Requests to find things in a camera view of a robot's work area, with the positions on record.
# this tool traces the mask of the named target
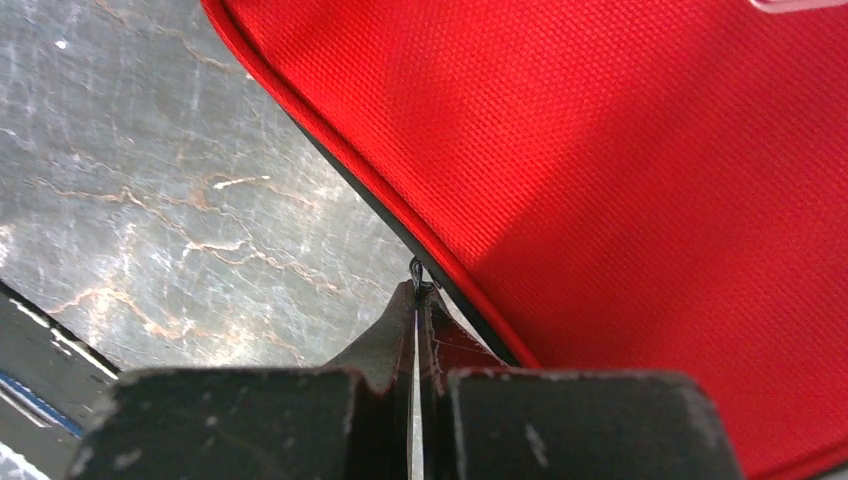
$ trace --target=red textured fabric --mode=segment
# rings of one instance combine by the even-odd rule
[[[848,460],[848,8],[205,7],[525,365],[688,372],[752,477]]]

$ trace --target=gray stone surface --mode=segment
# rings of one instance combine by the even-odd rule
[[[323,363],[408,250],[194,0],[0,5],[0,277],[123,368]]]

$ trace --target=marble countertop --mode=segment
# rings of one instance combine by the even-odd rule
[[[0,278],[123,368],[314,365],[410,253],[194,0],[0,6]]]

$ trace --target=red mesh fabric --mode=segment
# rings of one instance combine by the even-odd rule
[[[848,8],[205,6],[525,365],[688,372],[752,477],[848,460]]]

